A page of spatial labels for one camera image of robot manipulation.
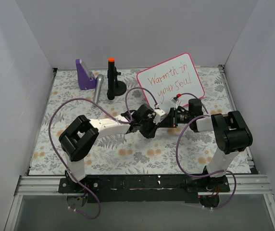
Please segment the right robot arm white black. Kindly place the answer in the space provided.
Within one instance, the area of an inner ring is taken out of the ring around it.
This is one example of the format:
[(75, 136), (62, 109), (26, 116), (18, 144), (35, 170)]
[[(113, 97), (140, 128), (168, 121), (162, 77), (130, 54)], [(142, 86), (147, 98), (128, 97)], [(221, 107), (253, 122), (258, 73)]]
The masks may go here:
[(167, 117), (159, 123), (161, 128), (176, 128), (185, 124), (193, 132), (214, 133), (217, 149), (200, 175), (191, 175), (185, 179), (189, 192), (229, 191), (226, 171), (231, 162), (247, 147), (252, 145), (252, 134), (239, 111), (227, 114), (204, 114), (200, 99), (190, 99), (188, 109), (171, 108)]

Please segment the pink framed whiteboard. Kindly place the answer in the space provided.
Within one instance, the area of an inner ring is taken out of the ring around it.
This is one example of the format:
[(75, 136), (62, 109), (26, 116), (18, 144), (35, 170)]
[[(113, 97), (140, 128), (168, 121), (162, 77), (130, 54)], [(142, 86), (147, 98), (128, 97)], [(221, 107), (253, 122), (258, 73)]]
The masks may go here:
[(166, 111), (175, 107), (172, 98), (178, 94), (185, 93), (179, 98), (180, 106), (188, 104), (191, 94), (199, 99), (205, 95), (191, 55), (187, 52), (139, 72), (137, 81), (154, 95), (151, 97), (147, 91), (143, 91), (149, 105), (154, 106), (153, 99), (156, 99), (159, 107)]

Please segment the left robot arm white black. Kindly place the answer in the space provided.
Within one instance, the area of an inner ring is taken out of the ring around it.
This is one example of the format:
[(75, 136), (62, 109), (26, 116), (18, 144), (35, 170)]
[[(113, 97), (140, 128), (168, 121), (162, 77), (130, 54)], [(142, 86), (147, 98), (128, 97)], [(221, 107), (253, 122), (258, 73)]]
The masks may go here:
[(67, 171), (69, 186), (74, 192), (85, 189), (84, 158), (88, 155), (95, 141), (116, 134), (140, 132), (145, 138), (153, 138), (155, 130), (166, 117), (160, 108), (152, 109), (147, 104), (137, 110), (118, 115), (116, 119), (88, 119), (78, 116), (60, 135), (61, 148), (67, 154)]

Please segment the aluminium frame rail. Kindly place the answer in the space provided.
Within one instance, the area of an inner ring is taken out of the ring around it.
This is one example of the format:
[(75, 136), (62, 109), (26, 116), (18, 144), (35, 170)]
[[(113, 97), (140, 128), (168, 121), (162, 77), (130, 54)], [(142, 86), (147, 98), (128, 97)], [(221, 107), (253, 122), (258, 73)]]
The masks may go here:
[(61, 195), (59, 183), (63, 176), (22, 176), (14, 195)]

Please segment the purple wedge stand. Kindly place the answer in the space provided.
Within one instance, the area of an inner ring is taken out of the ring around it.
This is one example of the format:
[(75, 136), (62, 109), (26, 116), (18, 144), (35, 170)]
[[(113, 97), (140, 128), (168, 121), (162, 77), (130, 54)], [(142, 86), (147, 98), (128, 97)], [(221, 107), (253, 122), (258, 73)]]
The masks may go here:
[(91, 90), (96, 88), (97, 80), (81, 59), (75, 60), (77, 70), (78, 85), (81, 90)]

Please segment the floral table mat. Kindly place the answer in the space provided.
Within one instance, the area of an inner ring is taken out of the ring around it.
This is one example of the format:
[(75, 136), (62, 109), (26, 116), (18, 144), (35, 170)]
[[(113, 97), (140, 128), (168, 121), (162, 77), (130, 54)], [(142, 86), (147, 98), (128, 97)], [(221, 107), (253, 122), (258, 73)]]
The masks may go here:
[[(136, 79), (137, 69), (123, 69), (120, 79), (130, 89), (128, 99), (106, 97), (101, 88), (99, 106), (90, 103), (94, 91), (81, 91), (76, 71), (57, 71), (43, 123), (37, 138), (29, 175), (62, 175), (59, 136), (79, 115), (90, 119), (117, 116), (127, 108), (138, 109), (146, 102)], [(201, 173), (211, 161), (217, 145), (212, 132), (195, 133), (183, 125), (161, 128), (153, 139), (140, 133), (112, 135), (95, 142), (85, 158), (87, 174), (177, 174)]]

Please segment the silver microphone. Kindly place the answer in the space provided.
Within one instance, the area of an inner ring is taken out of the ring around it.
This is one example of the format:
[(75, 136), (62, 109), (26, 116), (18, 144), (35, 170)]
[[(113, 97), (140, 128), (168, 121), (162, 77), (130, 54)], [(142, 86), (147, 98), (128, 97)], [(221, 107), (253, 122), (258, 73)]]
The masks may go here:
[(93, 97), (93, 102), (95, 102), (95, 103), (98, 103), (98, 101), (99, 101), (100, 91), (101, 91), (103, 82), (104, 82), (104, 75), (99, 74), (96, 77), (96, 87), (95, 87), (95, 93), (94, 93), (94, 97)]

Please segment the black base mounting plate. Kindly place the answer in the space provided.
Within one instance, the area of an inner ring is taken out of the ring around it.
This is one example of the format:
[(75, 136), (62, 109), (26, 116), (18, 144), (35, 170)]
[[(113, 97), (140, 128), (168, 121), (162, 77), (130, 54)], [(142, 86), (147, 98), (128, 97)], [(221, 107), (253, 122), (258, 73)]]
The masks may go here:
[(228, 193), (227, 177), (192, 178), (184, 174), (88, 175), (75, 183), (69, 176), (60, 179), (59, 193), (86, 193), (91, 190), (100, 202), (198, 203), (198, 193)]

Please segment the black flashlight orange tip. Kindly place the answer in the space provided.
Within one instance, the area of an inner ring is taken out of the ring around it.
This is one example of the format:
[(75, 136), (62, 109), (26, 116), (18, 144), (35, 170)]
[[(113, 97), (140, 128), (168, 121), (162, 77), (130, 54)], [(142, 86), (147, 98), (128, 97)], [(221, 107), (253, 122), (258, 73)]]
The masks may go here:
[(115, 93), (114, 93), (114, 80), (115, 80), (115, 59), (109, 58), (108, 59), (108, 91), (107, 97), (109, 100), (114, 100)]

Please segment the black round stand base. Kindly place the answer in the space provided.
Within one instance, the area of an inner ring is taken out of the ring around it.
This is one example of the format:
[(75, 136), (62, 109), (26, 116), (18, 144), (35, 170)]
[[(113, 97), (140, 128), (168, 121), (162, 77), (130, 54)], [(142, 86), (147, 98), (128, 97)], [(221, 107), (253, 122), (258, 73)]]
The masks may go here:
[(126, 84), (118, 80), (118, 76), (121, 75), (121, 72), (118, 72), (116, 68), (114, 69), (114, 95), (121, 96), (126, 93), (127, 87)]

